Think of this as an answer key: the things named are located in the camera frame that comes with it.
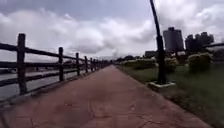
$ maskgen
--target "pole base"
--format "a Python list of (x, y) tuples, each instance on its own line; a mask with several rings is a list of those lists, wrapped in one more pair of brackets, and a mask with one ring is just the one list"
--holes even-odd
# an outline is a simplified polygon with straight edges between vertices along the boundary
[(168, 90), (172, 90), (175, 89), (177, 87), (177, 85), (175, 83), (172, 82), (168, 82), (167, 84), (157, 84), (157, 82), (150, 82), (147, 84), (153, 91), (156, 92), (165, 92)]

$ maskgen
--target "building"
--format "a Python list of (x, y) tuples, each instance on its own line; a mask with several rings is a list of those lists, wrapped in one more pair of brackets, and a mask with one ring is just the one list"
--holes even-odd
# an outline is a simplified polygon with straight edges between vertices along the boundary
[(197, 53), (204, 51), (204, 48), (214, 42), (214, 36), (207, 32), (201, 34), (189, 35), (185, 40), (186, 51), (188, 53)]
[(145, 51), (144, 58), (157, 57), (157, 51)]
[(167, 52), (178, 52), (184, 50), (181, 30), (170, 27), (168, 30), (163, 31), (163, 36)]

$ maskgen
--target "railing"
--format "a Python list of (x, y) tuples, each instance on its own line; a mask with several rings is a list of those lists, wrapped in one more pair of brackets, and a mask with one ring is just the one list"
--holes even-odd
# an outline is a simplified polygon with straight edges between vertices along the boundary
[[(58, 49), (59, 53), (56, 54), (56, 53), (28, 48), (25, 46), (25, 42), (26, 42), (26, 35), (21, 33), (18, 36), (17, 46), (0, 43), (0, 50), (17, 52), (16, 62), (0, 61), (0, 68), (17, 69), (17, 78), (0, 81), (0, 87), (18, 83), (21, 95), (28, 93), (27, 85), (26, 85), (28, 81), (33, 81), (33, 80), (38, 80), (38, 79), (53, 77), (53, 76), (59, 76), (59, 81), (64, 81), (65, 80), (64, 75), (66, 73), (77, 72), (77, 76), (80, 76), (81, 70), (85, 70), (85, 72), (88, 73), (88, 69), (91, 69), (91, 71), (95, 71), (99, 68), (102, 68), (108, 65), (107, 61), (99, 61), (92, 58), (88, 60), (86, 56), (84, 57), (84, 59), (81, 59), (79, 58), (79, 53), (76, 53), (76, 57), (65, 56), (63, 55), (62, 47)], [(56, 63), (25, 62), (26, 53), (57, 57), (58, 62)], [(63, 59), (70, 59), (75, 61), (75, 63), (64, 63)], [(29, 68), (29, 67), (37, 67), (37, 68), (52, 67), (52, 68), (56, 68), (58, 72), (26, 77), (26, 68)]]

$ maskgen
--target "shrub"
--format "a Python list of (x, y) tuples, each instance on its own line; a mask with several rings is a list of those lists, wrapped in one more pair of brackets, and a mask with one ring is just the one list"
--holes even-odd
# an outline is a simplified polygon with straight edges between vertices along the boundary
[(200, 53), (189, 56), (188, 66), (192, 73), (203, 72), (210, 69), (212, 56), (208, 53)]
[(147, 69), (155, 67), (156, 61), (153, 59), (126, 61), (123, 66), (131, 67), (136, 70)]
[(166, 58), (165, 59), (165, 69), (167, 73), (174, 73), (177, 67), (177, 59), (176, 58)]

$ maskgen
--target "lamp post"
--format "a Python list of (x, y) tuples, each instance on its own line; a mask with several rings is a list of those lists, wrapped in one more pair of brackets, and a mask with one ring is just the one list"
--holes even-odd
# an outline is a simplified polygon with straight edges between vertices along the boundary
[(158, 61), (159, 61), (159, 73), (157, 84), (166, 84), (166, 72), (165, 72), (165, 51), (163, 46), (163, 37), (160, 34), (159, 21), (156, 14), (156, 9), (153, 0), (150, 0), (153, 17), (155, 20), (156, 32), (157, 32), (157, 48), (158, 48)]

